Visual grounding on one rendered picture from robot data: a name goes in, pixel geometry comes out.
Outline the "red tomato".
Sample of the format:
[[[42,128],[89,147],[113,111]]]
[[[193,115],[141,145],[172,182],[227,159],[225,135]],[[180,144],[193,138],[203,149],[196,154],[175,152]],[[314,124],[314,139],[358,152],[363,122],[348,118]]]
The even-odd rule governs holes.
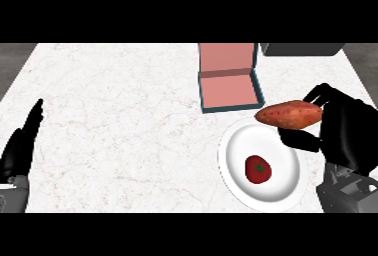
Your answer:
[[[252,155],[244,160],[244,176],[252,184],[264,183],[271,177],[271,168],[267,161]]]

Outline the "dark grey appliance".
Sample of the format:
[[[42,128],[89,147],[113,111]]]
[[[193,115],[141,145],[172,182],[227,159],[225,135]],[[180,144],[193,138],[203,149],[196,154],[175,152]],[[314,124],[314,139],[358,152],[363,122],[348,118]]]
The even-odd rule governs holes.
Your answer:
[[[261,43],[265,56],[333,56],[343,43]]]

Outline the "pink and teal cardboard box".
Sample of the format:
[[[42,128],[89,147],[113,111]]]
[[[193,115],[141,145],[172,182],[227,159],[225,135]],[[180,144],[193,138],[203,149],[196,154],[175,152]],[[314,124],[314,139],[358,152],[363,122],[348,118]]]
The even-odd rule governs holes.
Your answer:
[[[255,72],[255,43],[200,43],[199,96],[203,113],[258,109],[264,97]]]

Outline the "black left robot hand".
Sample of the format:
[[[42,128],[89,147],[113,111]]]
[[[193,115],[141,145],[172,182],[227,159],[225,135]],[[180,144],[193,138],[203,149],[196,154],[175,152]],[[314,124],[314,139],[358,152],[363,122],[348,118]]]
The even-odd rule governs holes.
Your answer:
[[[42,100],[30,108],[23,126],[13,131],[0,156],[0,184],[16,176],[26,176],[30,169],[33,143],[42,121]]]

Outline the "orange sweet potato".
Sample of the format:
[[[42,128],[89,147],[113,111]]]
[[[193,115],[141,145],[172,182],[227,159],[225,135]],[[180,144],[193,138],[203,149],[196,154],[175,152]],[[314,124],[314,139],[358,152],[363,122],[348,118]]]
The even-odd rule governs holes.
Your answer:
[[[293,100],[262,108],[255,119],[277,128],[299,130],[321,120],[321,108],[312,103]]]

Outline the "white plate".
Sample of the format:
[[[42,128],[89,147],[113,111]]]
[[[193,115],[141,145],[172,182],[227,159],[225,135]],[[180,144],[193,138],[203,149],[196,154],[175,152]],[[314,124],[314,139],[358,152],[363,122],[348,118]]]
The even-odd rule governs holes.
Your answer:
[[[259,184],[246,178],[249,156],[259,156],[271,168]],[[295,206],[306,187],[306,166],[301,153],[283,145],[275,128],[253,118],[237,120],[222,134],[216,162],[224,184],[249,208],[277,213]]]

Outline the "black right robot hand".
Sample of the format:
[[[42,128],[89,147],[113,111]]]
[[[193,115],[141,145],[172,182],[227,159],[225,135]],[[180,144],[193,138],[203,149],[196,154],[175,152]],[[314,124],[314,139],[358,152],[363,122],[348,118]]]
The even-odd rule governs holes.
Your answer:
[[[320,133],[277,129],[281,143],[295,149],[321,152],[324,160],[367,176],[378,167],[378,110],[326,83],[317,85],[304,101],[323,108]]]

